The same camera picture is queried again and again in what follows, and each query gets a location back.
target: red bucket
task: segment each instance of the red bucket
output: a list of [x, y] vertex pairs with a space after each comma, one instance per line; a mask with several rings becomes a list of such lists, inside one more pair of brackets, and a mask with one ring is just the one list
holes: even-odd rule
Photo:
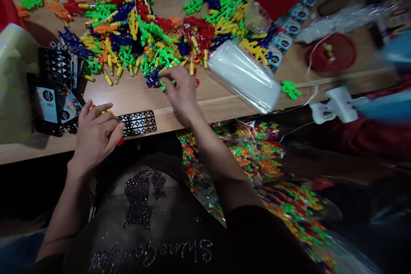
[[27, 30], [23, 21], [18, 16], [13, 0], [0, 0], [0, 12], [2, 12], [2, 14], [0, 14], [0, 33], [8, 24], [16, 24]]

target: red spool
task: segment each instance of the red spool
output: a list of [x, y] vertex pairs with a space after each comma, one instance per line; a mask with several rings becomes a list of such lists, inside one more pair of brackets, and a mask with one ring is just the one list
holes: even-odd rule
[[[324, 44], [332, 46], [332, 53], [335, 58], [334, 61], [330, 61], [330, 57], [324, 48]], [[312, 53], [311, 69], [313, 71], [341, 71], [348, 69], [354, 64], [355, 59], [357, 58], [355, 45], [352, 40], [348, 36], [340, 33], [331, 34], [314, 50], [316, 45], [317, 42], [309, 48], [305, 55], [305, 61], [307, 62], [307, 65], [310, 65], [310, 55]]]
[[0, 0], [0, 33], [8, 24], [16, 24], [26, 30], [21, 18], [18, 16], [13, 0]]

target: clear plastic wrap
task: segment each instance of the clear plastic wrap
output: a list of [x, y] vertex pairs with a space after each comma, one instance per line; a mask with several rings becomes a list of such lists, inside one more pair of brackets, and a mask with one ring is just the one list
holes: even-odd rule
[[319, 258], [335, 260], [339, 274], [382, 274], [378, 266], [338, 233], [327, 230], [329, 245], [314, 248]]
[[335, 32], [348, 33], [380, 18], [387, 18], [396, 8], [397, 5], [353, 5], [313, 21], [295, 37], [295, 41], [311, 43]]
[[228, 40], [208, 60], [211, 76], [261, 114], [273, 110], [281, 93], [273, 73]]

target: white cable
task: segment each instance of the white cable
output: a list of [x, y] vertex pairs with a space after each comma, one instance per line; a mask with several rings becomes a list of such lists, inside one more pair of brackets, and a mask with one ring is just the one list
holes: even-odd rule
[[300, 127], [297, 127], [296, 129], [292, 130], [291, 132], [288, 132], [287, 134], [284, 134], [284, 135], [281, 137], [279, 143], [281, 143], [281, 142], [283, 141], [284, 137], [287, 136], [288, 134], [294, 133], [295, 131], [298, 131], [300, 128], [303, 128], [304, 126], [307, 126], [307, 125], [310, 125], [310, 124], [313, 124], [313, 123], [315, 123], [315, 121], [312, 121], [312, 122], [310, 122], [310, 123], [304, 124], [304, 125], [302, 125], [302, 126], [300, 126]]
[[[313, 64], [313, 53], [314, 53], [314, 51], [317, 49], [318, 45], [320, 45], [320, 43], [322, 43], [324, 40], [326, 40], [331, 34], [332, 34], [332, 33], [330, 33], [330, 34], [328, 34], [327, 36], [325, 36], [324, 38], [322, 38], [321, 41], [319, 41], [319, 42], [314, 46], [314, 49], [313, 49], [313, 51], [312, 51], [311, 54], [310, 54], [310, 62], [309, 62], [309, 64], [308, 64], [307, 73], [305, 74], [305, 77], [307, 78], [307, 81], [308, 81], [309, 83], [312, 83], [312, 80], [311, 80], [308, 76], [309, 76], [309, 74], [310, 74], [311, 65]], [[317, 96], [319, 86], [318, 86], [318, 84], [316, 84], [316, 85], [314, 85], [314, 87], [315, 87], [314, 94], [310, 96], [310, 98], [308, 99], [308, 101], [307, 101], [303, 106], [308, 105], [308, 104]]]

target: red cloth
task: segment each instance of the red cloth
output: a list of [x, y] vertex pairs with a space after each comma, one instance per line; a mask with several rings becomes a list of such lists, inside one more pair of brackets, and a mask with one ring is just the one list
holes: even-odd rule
[[[411, 88], [411, 75], [399, 85], [355, 97], [366, 96], [370, 99], [394, 94]], [[331, 141], [340, 150], [384, 161], [411, 161], [411, 126], [388, 125], [367, 119], [358, 114], [358, 120], [341, 123], [336, 118], [325, 123]]]

